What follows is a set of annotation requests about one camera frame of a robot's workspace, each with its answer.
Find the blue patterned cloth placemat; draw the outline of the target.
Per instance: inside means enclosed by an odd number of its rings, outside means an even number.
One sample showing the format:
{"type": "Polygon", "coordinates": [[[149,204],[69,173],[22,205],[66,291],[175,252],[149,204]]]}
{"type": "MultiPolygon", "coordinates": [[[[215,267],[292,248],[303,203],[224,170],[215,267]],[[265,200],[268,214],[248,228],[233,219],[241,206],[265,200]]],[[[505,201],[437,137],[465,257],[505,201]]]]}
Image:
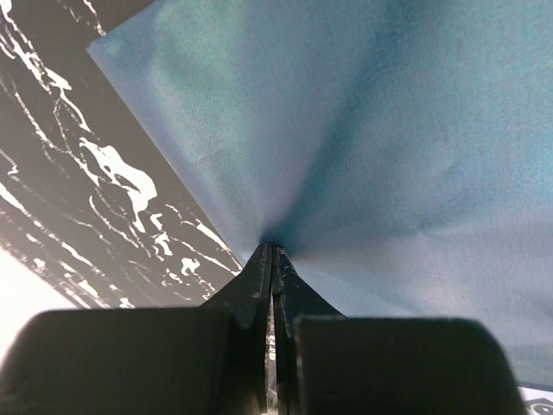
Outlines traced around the blue patterned cloth placemat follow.
{"type": "Polygon", "coordinates": [[[551,2],[157,1],[88,52],[238,258],[473,317],[551,413],[551,2]]]}

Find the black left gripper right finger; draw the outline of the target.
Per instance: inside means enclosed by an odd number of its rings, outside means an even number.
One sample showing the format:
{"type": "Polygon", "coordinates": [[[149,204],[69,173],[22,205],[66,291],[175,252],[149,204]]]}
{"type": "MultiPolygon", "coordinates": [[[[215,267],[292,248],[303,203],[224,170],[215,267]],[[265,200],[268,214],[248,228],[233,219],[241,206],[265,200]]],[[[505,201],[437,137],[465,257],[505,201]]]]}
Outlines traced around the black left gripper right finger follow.
{"type": "Polygon", "coordinates": [[[274,250],[281,414],[522,414],[505,353],[479,322],[347,317],[274,250]]]}

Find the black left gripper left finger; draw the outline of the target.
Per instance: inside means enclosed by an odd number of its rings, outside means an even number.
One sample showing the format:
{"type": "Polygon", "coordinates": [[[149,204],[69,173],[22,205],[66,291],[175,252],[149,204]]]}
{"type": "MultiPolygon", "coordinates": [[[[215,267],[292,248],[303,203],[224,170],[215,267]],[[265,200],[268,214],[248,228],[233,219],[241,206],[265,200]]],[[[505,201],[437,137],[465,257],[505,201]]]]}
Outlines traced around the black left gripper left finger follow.
{"type": "Polygon", "coordinates": [[[272,250],[198,307],[33,317],[1,367],[4,414],[260,414],[272,250]]]}

